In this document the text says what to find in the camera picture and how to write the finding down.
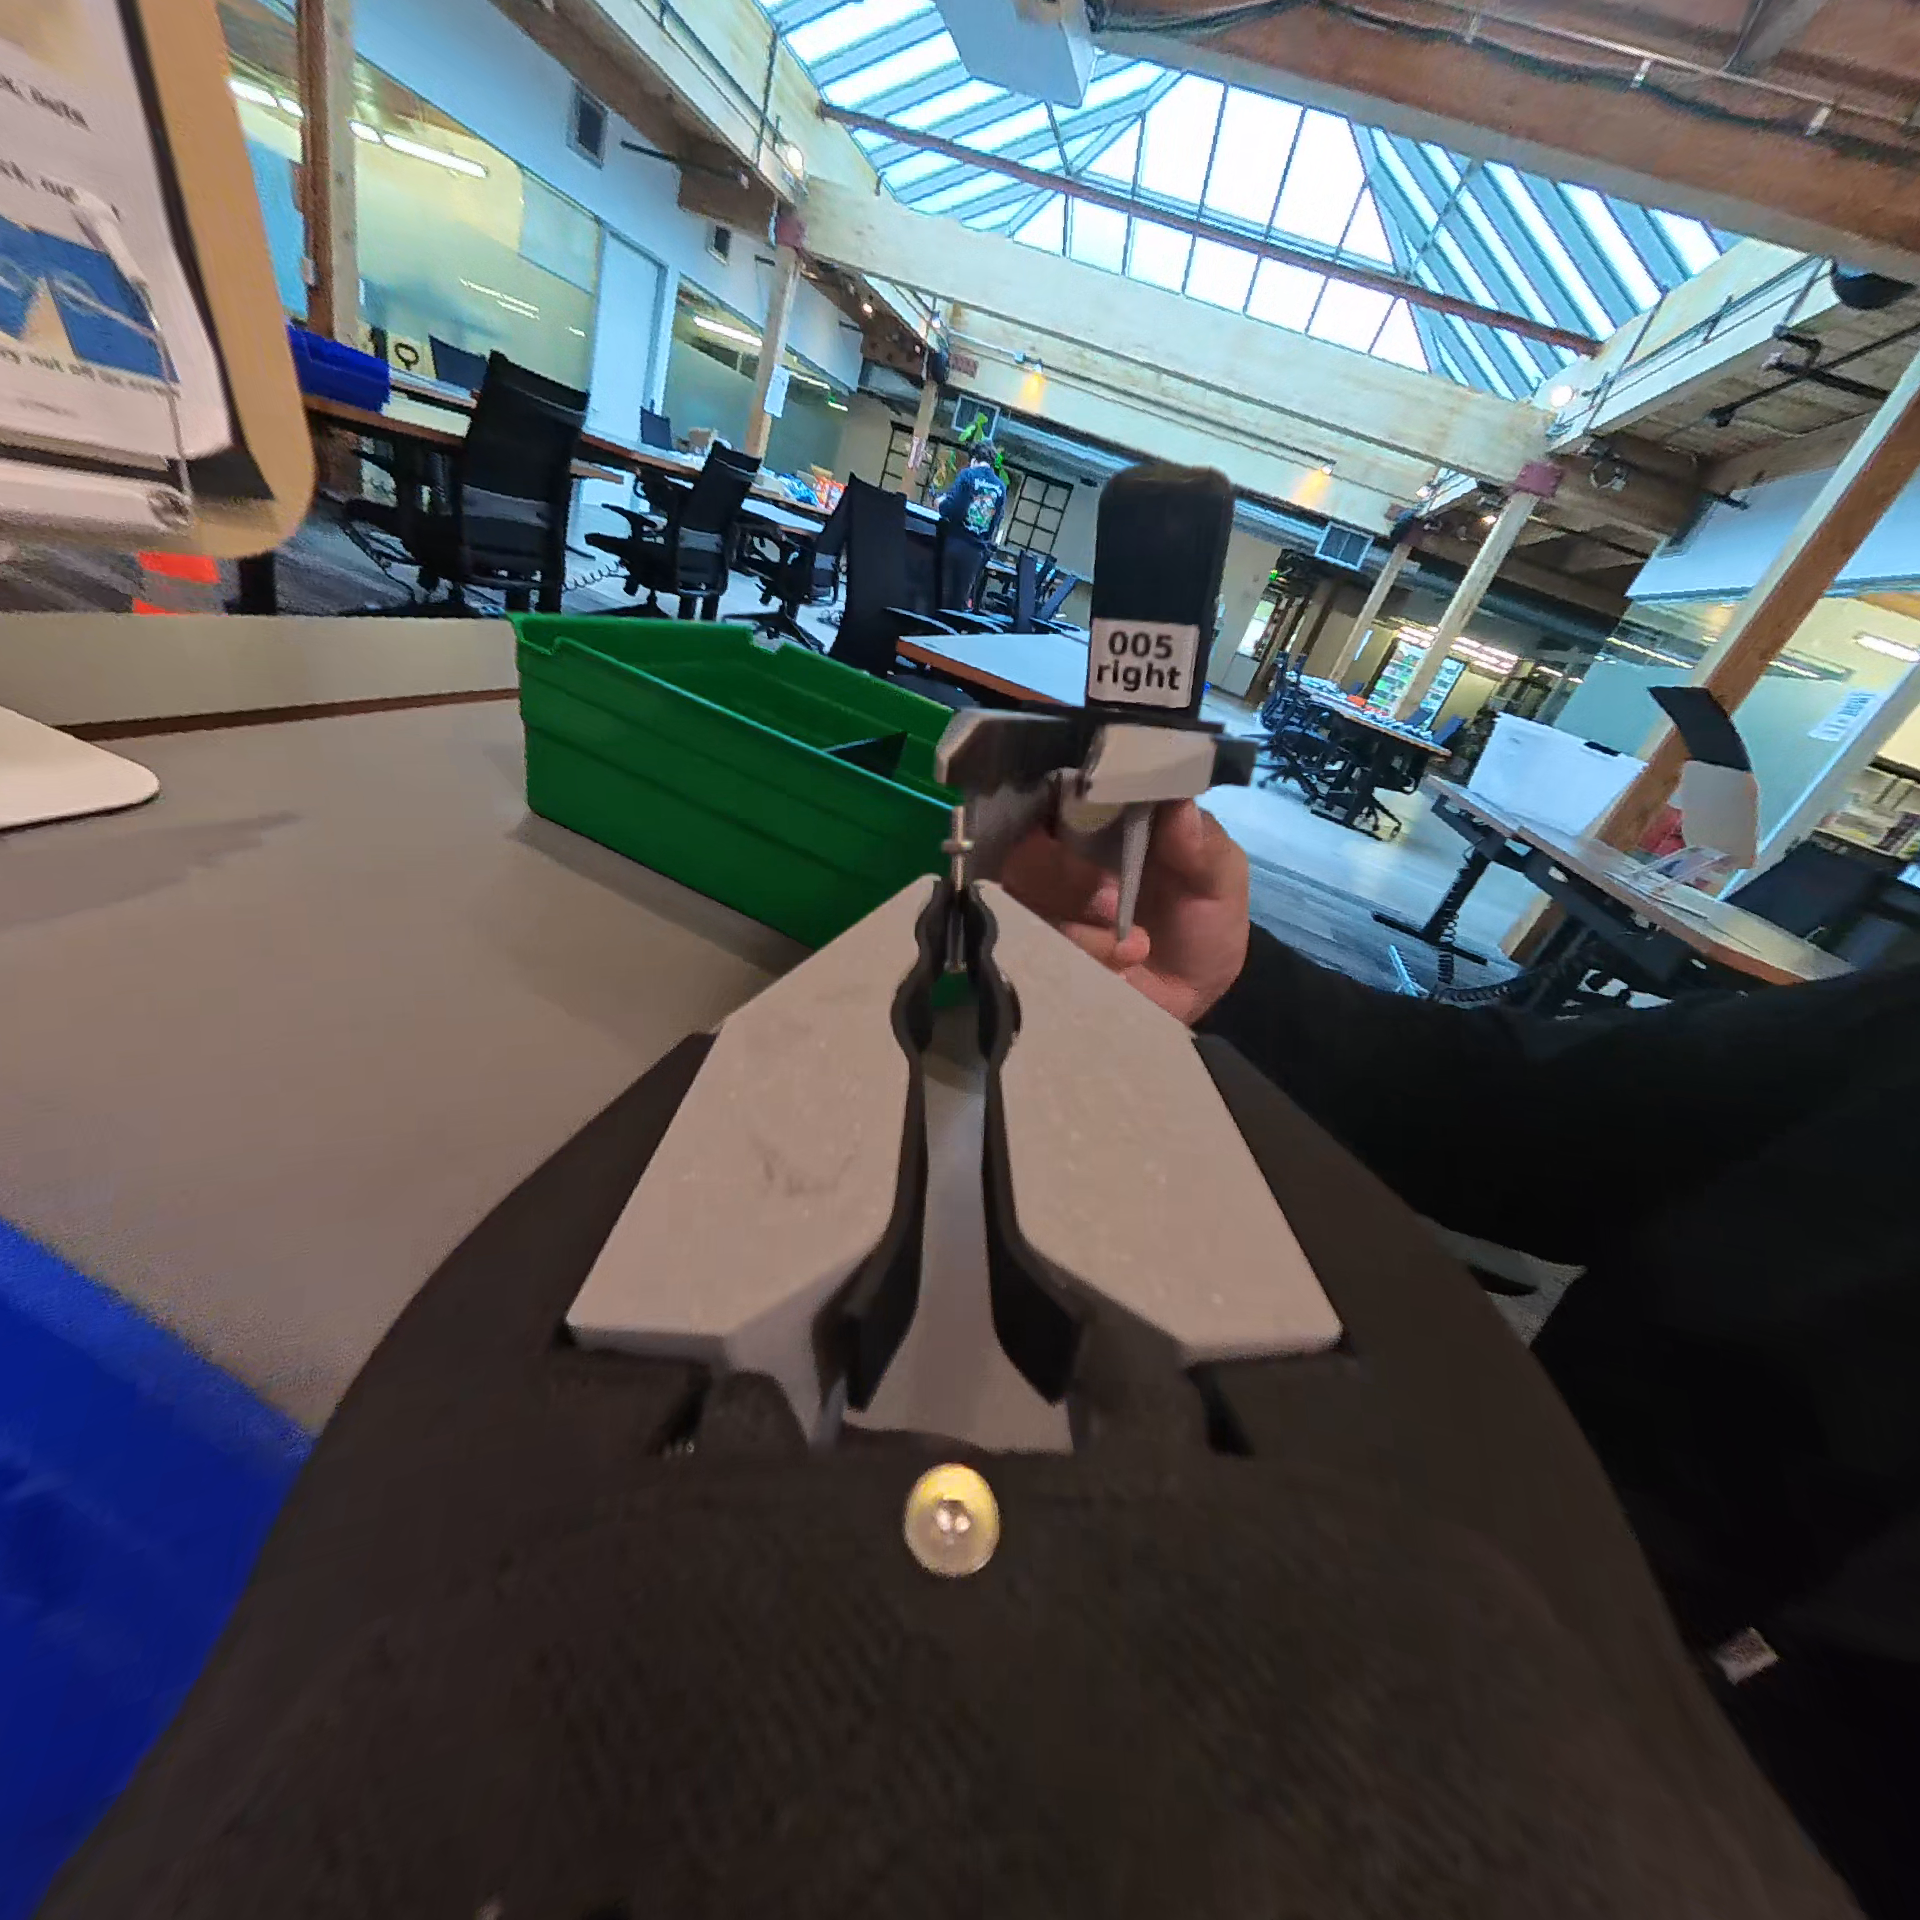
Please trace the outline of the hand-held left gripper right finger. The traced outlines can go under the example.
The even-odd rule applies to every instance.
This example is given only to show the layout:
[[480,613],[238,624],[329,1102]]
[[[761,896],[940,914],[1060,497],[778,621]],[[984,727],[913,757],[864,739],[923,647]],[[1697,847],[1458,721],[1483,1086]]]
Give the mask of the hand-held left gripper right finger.
[[1180,1370],[1331,1353],[1341,1321],[1190,1030],[994,880],[968,888],[993,1323],[1062,1403],[1096,1321]]

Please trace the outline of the person's right forearm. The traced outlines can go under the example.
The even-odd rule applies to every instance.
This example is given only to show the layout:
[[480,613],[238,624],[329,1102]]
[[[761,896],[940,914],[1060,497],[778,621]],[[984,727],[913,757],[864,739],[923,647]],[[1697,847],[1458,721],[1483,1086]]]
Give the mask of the person's right forearm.
[[1681,1328],[1916,1306],[1916,968],[1547,1019],[1257,931],[1202,1029],[1434,1222]]

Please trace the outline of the cluttered office table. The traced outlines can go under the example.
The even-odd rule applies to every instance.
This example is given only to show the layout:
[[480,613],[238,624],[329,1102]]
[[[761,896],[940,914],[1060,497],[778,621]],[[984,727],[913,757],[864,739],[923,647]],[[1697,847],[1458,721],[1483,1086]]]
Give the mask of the cluttered office table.
[[1465,727],[1460,715],[1436,727],[1404,725],[1324,681],[1294,673],[1277,673],[1260,721],[1256,784],[1290,784],[1317,817],[1377,841],[1402,839],[1404,817],[1390,800],[1413,794],[1450,758]]

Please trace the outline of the blue plastic bin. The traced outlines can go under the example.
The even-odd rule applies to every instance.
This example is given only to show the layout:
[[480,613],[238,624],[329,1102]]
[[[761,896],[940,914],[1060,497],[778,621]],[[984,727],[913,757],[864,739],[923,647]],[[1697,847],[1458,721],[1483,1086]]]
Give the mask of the blue plastic bin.
[[3,1914],[29,1914],[198,1678],[314,1438],[3,1227]]

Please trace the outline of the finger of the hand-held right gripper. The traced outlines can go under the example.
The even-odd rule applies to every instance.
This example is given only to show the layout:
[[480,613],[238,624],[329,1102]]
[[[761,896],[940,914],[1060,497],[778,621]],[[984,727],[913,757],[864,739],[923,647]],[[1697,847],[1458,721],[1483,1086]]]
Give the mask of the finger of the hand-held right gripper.
[[1073,711],[957,711],[932,750],[932,778],[954,794],[960,857],[1005,857],[1059,819],[1062,778],[1086,751]]
[[1053,824],[1065,842],[1115,877],[1115,934],[1137,926],[1152,831],[1164,806],[1217,782],[1219,735],[1200,727],[1099,727],[1059,789]]

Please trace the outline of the black and white carton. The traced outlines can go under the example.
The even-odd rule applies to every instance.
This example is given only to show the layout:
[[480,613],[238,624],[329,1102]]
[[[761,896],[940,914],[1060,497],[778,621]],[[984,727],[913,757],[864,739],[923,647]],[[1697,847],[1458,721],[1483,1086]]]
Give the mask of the black and white carton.
[[1734,718],[1698,686],[1657,686],[1659,705],[1685,747],[1668,800],[1659,857],[1697,857],[1702,871],[1746,873],[1761,855],[1761,782]]

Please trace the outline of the white cardboard box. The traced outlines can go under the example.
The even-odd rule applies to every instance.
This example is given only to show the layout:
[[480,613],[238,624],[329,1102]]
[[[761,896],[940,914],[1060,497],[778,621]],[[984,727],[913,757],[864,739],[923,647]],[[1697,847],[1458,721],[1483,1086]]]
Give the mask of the white cardboard box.
[[1468,792],[1506,816],[1570,837],[1601,837],[1645,760],[1595,739],[1502,712],[1478,750]]

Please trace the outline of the long wooden office table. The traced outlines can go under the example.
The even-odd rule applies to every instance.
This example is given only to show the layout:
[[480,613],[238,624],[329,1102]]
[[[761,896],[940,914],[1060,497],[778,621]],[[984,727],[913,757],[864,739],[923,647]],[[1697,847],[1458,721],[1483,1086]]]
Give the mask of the long wooden office table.
[[417,601],[467,609],[480,593],[508,609],[562,613],[570,590],[570,520],[586,479],[617,473],[586,456],[582,437],[546,399],[435,395],[410,416],[402,392],[382,414],[305,395],[316,453],[370,479],[339,493],[347,536],[386,569],[417,576]]

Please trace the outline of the printed instruction sheet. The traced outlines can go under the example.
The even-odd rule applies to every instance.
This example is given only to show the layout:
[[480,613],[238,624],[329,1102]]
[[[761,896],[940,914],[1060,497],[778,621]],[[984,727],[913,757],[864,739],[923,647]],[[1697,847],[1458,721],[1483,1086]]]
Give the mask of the printed instruction sheet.
[[155,467],[233,446],[128,5],[3,5],[5,443]]

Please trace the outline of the green plastic bin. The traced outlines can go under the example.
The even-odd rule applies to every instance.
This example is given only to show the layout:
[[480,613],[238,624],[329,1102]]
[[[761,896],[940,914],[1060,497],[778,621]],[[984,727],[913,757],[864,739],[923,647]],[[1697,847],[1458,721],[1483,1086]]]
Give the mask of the green plastic bin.
[[536,816],[816,951],[945,871],[954,712],[745,625],[512,615]]

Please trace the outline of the group of black office chairs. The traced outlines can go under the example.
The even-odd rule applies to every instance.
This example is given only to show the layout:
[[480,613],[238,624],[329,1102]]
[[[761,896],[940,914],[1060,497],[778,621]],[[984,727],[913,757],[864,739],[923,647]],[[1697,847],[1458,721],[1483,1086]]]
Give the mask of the group of black office chairs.
[[1005,478],[979,432],[962,446],[946,512],[902,493],[849,481],[835,503],[774,503],[761,459],[713,440],[701,456],[632,448],[586,427],[588,392],[518,368],[493,351],[483,366],[462,437],[363,410],[352,418],[390,449],[374,456],[394,501],[352,495],[350,529],[380,533],[417,569],[422,613],[467,615],[468,590],[499,591],[508,609],[562,613],[574,481],[593,456],[612,462],[644,490],[644,506],[617,501],[621,535],[588,535],[608,555],[628,599],[616,617],[674,624],[717,618],[737,570],[761,583],[763,607],[745,625],[763,645],[797,645],[888,672],[908,641],[954,638],[1086,639],[1053,618],[1041,595],[1041,555],[996,560]]

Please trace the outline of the person's right hand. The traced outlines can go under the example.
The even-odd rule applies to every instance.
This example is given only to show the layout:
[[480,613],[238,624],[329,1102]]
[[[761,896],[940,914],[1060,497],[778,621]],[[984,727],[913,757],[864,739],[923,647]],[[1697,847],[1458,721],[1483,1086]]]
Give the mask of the person's right hand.
[[1251,951],[1246,853],[1198,802],[1158,808],[1131,926],[1120,930],[1120,880],[1050,829],[1033,829],[1002,863],[1004,891],[1187,1026],[1228,994]]

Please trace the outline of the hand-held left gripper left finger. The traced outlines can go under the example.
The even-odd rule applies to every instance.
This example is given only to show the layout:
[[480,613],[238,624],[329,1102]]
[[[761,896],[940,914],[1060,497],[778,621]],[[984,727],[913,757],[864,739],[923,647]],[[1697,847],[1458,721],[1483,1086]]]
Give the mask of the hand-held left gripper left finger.
[[945,883],[899,896],[700,1046],[568,1310],[588,1351],[781,1386],[805,1438],[867,1408],[922,1296]]

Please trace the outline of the small blue crate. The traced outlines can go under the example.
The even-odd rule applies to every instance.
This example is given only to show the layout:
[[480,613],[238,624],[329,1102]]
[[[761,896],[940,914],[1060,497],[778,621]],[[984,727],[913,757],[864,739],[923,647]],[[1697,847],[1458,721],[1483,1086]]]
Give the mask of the small blue crate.
[[374,351],[337,342],[299,322],[285,322],[299,392],[382,414],[394,395],[394,370]]

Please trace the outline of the white-top office table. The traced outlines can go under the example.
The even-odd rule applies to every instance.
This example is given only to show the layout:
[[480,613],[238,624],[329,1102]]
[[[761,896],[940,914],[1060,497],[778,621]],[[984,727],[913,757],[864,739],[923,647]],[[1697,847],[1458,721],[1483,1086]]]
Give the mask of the white-top office table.
[[1065,632],[902,634],[897,658],[1016,705],[1080,709],[1089,690],[1089,641]]

